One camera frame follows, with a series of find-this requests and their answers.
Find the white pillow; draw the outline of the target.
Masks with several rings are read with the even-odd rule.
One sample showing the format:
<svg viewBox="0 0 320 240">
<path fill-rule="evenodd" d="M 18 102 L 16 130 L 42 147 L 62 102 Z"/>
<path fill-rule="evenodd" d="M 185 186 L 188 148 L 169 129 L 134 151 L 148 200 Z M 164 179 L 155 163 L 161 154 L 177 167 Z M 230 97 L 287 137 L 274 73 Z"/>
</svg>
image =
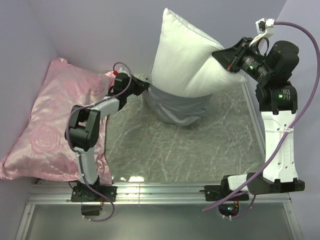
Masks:
<svg viewBox="0 0 320 240">
<path fill-rule="evenodd" d="M 223 49 L 217 40 L 165 8 L 151 84 L 174 96 L 198 98 L 247 82 L 243 73 L 226 71 L 212 56 Z"/>
</svg>

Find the grey satin pillowcase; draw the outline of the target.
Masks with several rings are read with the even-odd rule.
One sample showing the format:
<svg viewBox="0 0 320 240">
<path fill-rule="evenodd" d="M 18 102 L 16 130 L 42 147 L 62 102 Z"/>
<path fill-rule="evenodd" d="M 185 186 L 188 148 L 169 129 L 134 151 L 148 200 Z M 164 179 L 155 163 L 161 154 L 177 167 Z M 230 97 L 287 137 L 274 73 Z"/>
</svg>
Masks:
<svg viewBox="0 0 320 240">
<path fill-rule="evenodd" d="M 205 116 L 212 93 L 185 97 L 185 94 L 171 93 L 155 86 L 153 63 L 150 69 L 149 87 L 142 93 L 143 100 L 161 122 L 179 127 L 188 126 Z"/>
</svg>

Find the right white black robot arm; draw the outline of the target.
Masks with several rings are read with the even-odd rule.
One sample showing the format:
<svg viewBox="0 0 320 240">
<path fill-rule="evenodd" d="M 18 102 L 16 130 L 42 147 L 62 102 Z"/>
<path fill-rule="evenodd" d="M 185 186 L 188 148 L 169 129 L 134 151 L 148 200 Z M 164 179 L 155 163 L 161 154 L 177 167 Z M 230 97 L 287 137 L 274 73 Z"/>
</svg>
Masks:
<svg viewBox="0 0 320 240">
<path fill-rule="evenodd" d="M 252 195 L 300 192 L 305 182 L 299 179 L 294 160 L 294 128 L 298 93 L 289 81 L 299 63 L 299 48 L 285 40 L 277 41 L 269 52 L 261 54 L 251 38 L 244 37 L 234 46 L 218 50 L 212 56 L 230 73 L 243 71 L 256 82 L 255 96 L 264 124 L 265 158 L 272 159 L 259 173 L 226 176 L 220 187 L 226 200 L 238 194 L 238 187 Z"/>
</svg>

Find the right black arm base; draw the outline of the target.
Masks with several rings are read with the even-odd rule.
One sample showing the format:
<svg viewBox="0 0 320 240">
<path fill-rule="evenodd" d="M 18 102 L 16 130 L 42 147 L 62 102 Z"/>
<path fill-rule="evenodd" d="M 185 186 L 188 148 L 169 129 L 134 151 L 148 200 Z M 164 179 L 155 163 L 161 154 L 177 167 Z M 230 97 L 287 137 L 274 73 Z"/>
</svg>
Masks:
<svg viewBox="0 0 320 240">
<path fill-rule="evenodd" d="M 207 202 L 216 202 L 225 198 L 232 191 L 221 185 L 205 185 L 200 192 L 204 193 Z M 240 201 L 248 201 L 249 199 L 249 194 L 246 191 L 240 191 L 230 199 L 231 203 L 219 205 L 217 211 L 223 218 L 232 219 L 240 214 Z"/>
</svg>

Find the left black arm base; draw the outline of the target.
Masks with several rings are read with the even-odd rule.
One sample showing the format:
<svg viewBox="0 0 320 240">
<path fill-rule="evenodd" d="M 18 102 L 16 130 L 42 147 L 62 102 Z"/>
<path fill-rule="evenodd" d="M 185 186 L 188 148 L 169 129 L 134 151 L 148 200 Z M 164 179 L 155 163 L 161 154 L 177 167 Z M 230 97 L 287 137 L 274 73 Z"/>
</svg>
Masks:
<svg viewBox="0 0 320 240">
<path fill-rule="evenodd" d="M 70 201 L 72 203 L 81 203 L 81 214 L 87 220 L 93 222 L 102 222 L 109 220 L 115 214 L 114 202 L 117 196 L 118 187 L 114 185 L 100 185 L 99 179 L 89 187 L 76 181 L 76 185 L 72 186 Z M 104 219 L 91 219 L 90 217 L 98 217 L 103 210 L 104 203 L 110 203 L 111 213 Z"/>
</svg>

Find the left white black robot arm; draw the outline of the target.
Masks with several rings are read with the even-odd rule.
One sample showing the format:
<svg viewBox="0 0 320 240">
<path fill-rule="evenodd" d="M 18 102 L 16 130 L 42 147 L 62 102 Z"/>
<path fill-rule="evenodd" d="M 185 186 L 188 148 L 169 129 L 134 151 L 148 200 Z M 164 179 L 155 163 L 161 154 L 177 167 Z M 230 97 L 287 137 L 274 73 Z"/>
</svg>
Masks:
<svg viewBox="0 0 320 240">
<path fill-rule="evenodd" d="M 101 120 L 122 110 L 129 96 L 139 96 L 148 87 L 149 83 L 131 74 L 117 73 L 114 84 L 105 97 L 89 105 L 72 107 L 66 124 L 65 139 L 76 155 L 78 181 L 86 185 L 83 195 L 89 201 L 96 201 L 101 195 L 100 187 L 95 185 L 99 181 L 99 175 L 94 156 Z"/>
</svg>

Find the pink satin rose pillow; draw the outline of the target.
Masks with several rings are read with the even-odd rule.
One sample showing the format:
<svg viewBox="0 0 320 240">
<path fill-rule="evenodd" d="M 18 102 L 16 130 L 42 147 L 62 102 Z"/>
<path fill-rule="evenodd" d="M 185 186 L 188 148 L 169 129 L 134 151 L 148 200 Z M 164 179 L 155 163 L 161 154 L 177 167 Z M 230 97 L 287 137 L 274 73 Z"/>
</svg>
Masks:
<svg viewBox="0 0 320 240">
<path fill-rule="evenodd" d="M 28 125 L 0 161 L 0 178 L 34 177 L 71 182 L 78 179 L 76 154 L 65 139 L 72 107 L 100 101 L 115 75 L 73 66 L 64 58 L 51 61 L 34 102 Z"/>
</svg>

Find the aluminium mounting rail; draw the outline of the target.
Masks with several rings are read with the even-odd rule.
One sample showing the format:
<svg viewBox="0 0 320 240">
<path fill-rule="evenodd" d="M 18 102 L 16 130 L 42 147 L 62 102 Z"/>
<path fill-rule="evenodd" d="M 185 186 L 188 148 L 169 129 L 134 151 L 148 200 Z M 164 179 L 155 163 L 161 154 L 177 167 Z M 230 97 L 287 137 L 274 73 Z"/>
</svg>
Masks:
<svg viewBox="0 0 320 240">
<path fill-rule="evenodd" d="M 32 186 L 18 240 L 300 240 L 290 196 L 260 195 L 227 219 L 207 204 L 203 182 L 118 183 L 115 215 L 91 223 L 66 183 Z"/>
</svg>

